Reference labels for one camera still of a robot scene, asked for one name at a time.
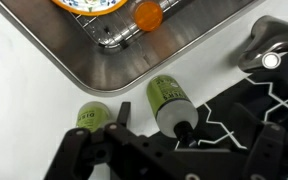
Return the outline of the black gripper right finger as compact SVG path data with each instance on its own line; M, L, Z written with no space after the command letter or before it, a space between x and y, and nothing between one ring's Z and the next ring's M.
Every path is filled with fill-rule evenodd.
M263 122L234 103L232 129L247 148L244 180L288 180L288 131L283 126Z

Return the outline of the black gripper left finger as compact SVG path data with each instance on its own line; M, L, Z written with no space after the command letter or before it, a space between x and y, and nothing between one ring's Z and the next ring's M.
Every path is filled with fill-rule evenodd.
M111 117L95 132L77 126L67 131L43 180L88 180L110 150L103 141L104 127L110 123Z

